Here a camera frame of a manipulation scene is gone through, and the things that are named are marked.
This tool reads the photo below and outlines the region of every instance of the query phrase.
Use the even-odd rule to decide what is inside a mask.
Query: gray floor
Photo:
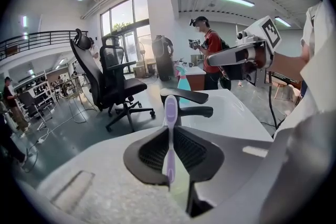
[[[168,82],[162,82],[160,79],[156,78],[148,78],[143,81],[148,84],[148,89],[135,95],[135,101],[140,101],[144,108],[154,108],[156,118],[152,119],[149,112],[132,114],[136,130],[143,130],[162,125],[164,112],[160,98],[160,90],[164,87],[177,87],[176,78]],[[238,81],[233,82],[232,93],[251,110],[259,121],[274,125],[269,112],[268,92],[264,89],[255,88],[247,82],[243,82],[242,85],[242,87],[239,87]],[[272,89],[272,96],[274,96],[275,91],[275,88]],[[91,98],[91,94],[88,93],[87,90],[86,92],[88,98]],[[82,100],[85,108],[91,106],[83,95]],[[77,121],[82,121],[83,115],[86,122],[80,124],[75,123],[73,119],[71,119],[67,101],[61,99],[60,102],[55,105],[52,119],[47,122],[50,131],[56,129],[47,137],[44,137],[45,141],[42,144],[37,144],[30,150],[32,156],[24,166],[24,170],[19,169],[16,165],[13,166],[17,178],[28,182],[33,187],[36,187],[41,180],[57,167],[61,166],[89,146],[130,133],[127,117],[124,117],[113,125],[112,132],[108,133],[105,129],[105,125],[111,121],[111,118],[108,116],[107,110],[102,112],[99,112],[98,110],[84,110],[79,99],[77,99],[77,106],[80,111],[83,111],[81,115],[73,103],[74,101],[70,102],[73,113],[78,114],[75,116],[75,119]],[[272,103],[278,122],[285,118],[285,111],[292,111],[294,107],[293,103],[285,100],[272,99]],[[47,130],[37,132],[36,129],[38,125],[39,122],[33,122],[30,131],[23,138],[19,138],[18,135],[13,135],[13,140],[23,152],[25,151],[25,148],[33,146],[42,135],[47,133]],[[270,134],[274,133],[274,127],[267,124],[264,124],[264,126]],[[35,160],[37,161],[34,168],[27,173]]]

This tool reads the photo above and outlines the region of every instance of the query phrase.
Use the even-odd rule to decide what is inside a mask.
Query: railing
[[[18,54],[19,52],[35,49],[44,46],[69,43],[70,39],[74,39],[76,31],[48,31],[37,32],[0,42],[0,61],[9,56]]]

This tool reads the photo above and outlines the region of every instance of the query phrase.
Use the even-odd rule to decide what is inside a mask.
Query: tree
[[[127,25],[130,25],[131,23],[124,23],[122,22],[121,24],[114,24],[113,27],[112,27],[112,31],[115,31],[115,30],[118,30],[118,29],[121,29]]]

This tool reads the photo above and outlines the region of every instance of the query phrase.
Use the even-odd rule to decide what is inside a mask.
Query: purple toothbrush
[[[175,179],[175,152],[174,152],[174,125],[177,120],[177,100],[175,96],[169,95],[164,103],[164,114],[169,129],[169,150],[167,159],[167,176],[169,182],[173,183]]]

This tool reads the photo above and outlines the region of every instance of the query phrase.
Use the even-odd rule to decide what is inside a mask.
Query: window
[[[120,31],[127,25],[127,30]],[[154,58],[147,0],[126,0],[101,14],[102,36],[116,30],[119,45],[124,48],[124,61],[142,61],[141,50],[145,50],[145,59]],[[124,73],[131,72],[134,66],[126,67]]]
[[[112,31],[133,24],[132,0],[128,0],[111,9]]]
[[[147,0],[134,0],[135,21],[148,19]]]
[[[101,26],[103,30],[103,36],[111,33],[111,25],[110,25],[110,11],[105,12],[101,15]]]
[[[142,26],[136,29],[136,34],[138,36],[140,50],[145,50],[145,59],[154,59],[154,54],[152,50],[152,37],[149,25]]]

